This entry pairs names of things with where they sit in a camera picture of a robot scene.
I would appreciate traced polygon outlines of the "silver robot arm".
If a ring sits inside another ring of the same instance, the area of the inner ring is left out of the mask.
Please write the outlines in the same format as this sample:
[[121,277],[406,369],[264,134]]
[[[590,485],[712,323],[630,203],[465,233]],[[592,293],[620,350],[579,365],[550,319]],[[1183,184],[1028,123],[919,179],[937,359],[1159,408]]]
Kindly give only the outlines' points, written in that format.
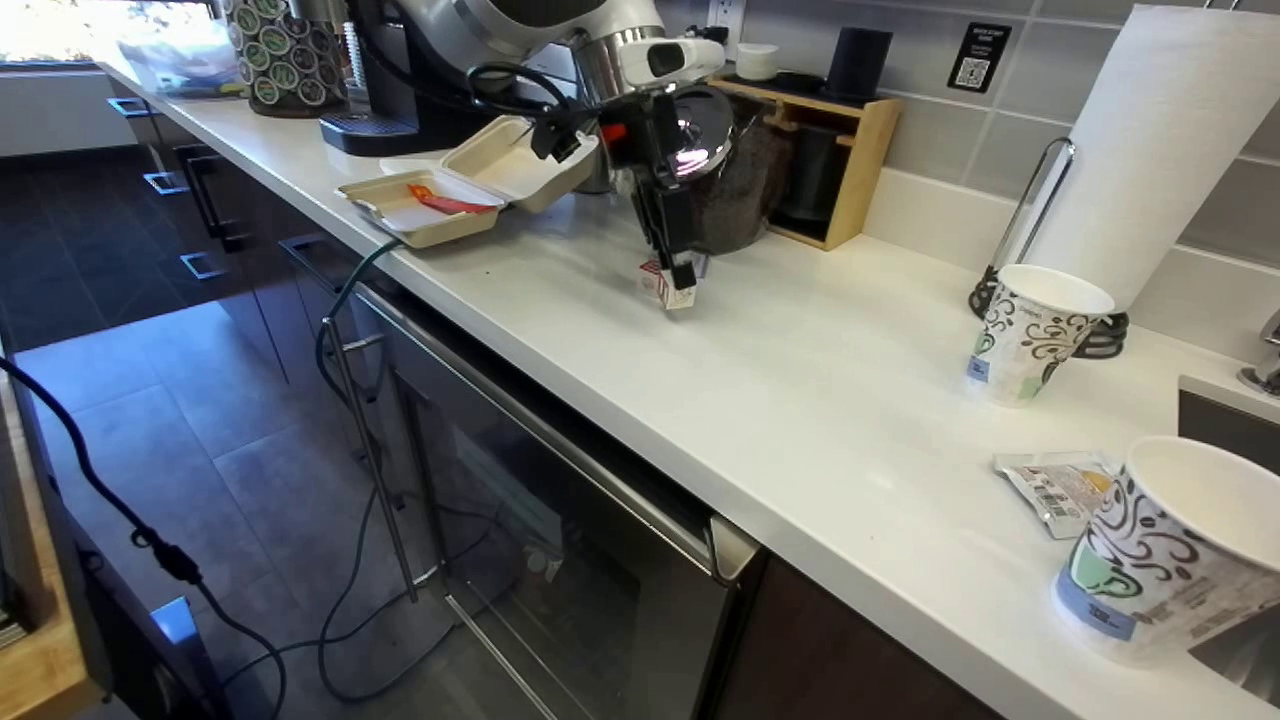
[[406,16],[477,102],[533,121],[538,154],[597,134],[633,177],[657,273],[676,293],[705,279],[697,191],[735,143],[715,41],[672,31],[657,0],[406,0]]

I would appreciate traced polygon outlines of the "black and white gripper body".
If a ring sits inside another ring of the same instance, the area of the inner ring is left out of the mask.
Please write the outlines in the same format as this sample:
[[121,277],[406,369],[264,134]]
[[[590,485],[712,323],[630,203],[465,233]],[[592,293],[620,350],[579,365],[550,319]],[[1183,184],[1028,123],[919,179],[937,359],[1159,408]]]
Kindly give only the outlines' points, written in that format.
[[708,88],[728,50],[705,37],[617,31],[576,49],[592,114],[617,169],[664,191],[732,154],[732,100]]

